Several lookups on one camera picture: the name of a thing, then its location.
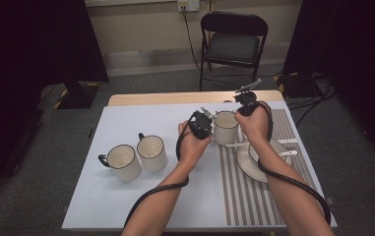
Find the tabletop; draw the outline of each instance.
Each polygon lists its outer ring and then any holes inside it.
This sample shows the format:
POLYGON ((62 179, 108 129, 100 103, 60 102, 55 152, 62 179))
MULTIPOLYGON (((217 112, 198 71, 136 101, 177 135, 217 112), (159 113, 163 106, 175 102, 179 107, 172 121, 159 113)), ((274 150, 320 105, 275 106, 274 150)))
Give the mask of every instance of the tabletop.
MULTIPOLYGON (((235 102, 223 102, 232 100, 233 92, 195 94, 118 94, 110 98, 100 117, 63 229, 122 230, 134 202, 156 186, 176 165, 177 124, 201 107, 217 112, 235 110, 240 106, 235 102), (164 97, 164 100, 159 101, 157 97, 164 97), (136 147, 138 133, 141 132, 163 139, 168 163, 158 173, 150 173, 143 167, 141 174, 132 182, 120 182, 97 157, 117 145, 136 147)), ((298 140, 297 144, 287 146, 299 153, 293 158, 292 166, 312 188, 323 195, 285 102, 276 91, 257 92, 259 100, 264 95, 268 98, 270 94, 273 100, 265 100, 274 112, 273 137, 298 140)), ((241 142, 244 138, 239 132, 237 141, 241 142)), ((214 142, 209 144, 190 175, 190 184, 181 191, 166 231, 261 231, 285 228, 268 185, 250 178, 241 170, 236 152, 235 147, 221 147, 214 142)), ((332 226, 337 226, 334 219, 332 226)))

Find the white plate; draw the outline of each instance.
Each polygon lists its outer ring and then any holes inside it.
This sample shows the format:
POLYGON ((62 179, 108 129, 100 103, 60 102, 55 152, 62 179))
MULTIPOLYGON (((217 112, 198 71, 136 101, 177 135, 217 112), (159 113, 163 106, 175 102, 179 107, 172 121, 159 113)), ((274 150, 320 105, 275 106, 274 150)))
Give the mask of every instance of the white plate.
MULTIPOLYGON (((276 140, 271 140, 270 144, 276 152, 287 151, 287 149, 276 140)), ((258 168, 258 155, 255 155, 256 160, 254 160, 249 153, 252 150, 252 147, 238 147, 236 149, 236 160, 238 161, 239 167, 243 170, 243 172, 245 172, 246 175, 248 175, 252 179, 263 183, 268 183, 267 176, 260 170, 260 168, 258 168)), ((288 165, 291 165, 291 156, 283 156, 282 159, 288 165)))

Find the chair seat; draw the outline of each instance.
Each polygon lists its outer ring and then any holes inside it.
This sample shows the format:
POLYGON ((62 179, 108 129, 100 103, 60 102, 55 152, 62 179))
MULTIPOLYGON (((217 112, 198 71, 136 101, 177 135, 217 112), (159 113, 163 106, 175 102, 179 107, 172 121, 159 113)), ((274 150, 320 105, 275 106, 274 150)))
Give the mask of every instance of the chair seat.
POLYGON ((260 39, 256 36, 216 32, 205 57, 207 60, 236 61, 253 66, 259 46, 260 39))

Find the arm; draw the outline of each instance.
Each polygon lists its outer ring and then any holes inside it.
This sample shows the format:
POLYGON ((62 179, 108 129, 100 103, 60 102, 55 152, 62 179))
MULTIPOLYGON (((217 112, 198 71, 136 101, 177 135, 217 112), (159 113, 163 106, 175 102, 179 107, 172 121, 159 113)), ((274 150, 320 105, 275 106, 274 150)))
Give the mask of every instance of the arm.
MULTIPOLYGON (((268 117, 262 107, 249 117, 237 112, 235 118, 266 168, 304 183, 303 178, 277 155, 267 141, 268 117)), ((311 195, 270 175, 267 175, 267 180, 290 235, 334 235, 322 209, 311 195)))
MULTIPOLYGON (((187 123, 178 125, 181 133, 187 123)), ((196 166, 206 146, 212 138, 198 140, 193 134, 188 134, 180 148, 180 161, 158 185, 167 185, 183 182, 196 166)), ((138 206, 122 232, 122 235, 160 235, 171 217, 181 188, 158 192, 148 196, 138 206)))

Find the wall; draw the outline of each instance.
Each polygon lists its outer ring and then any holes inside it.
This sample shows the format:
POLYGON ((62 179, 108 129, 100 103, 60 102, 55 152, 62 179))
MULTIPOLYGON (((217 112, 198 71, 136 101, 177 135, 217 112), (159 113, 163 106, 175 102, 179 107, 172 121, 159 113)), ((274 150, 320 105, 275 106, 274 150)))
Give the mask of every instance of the wall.
MULTIPOLYGON (((265 53, 287 51, 302 0, 202 0, 201 11, 187 14, 193 47, 201 46, 200 20, 209 11, 256 14, 269 25, 265 53)), ((90 7, 89 15, 102 53, 188 48, 183 15, 176 1, 90 7)))

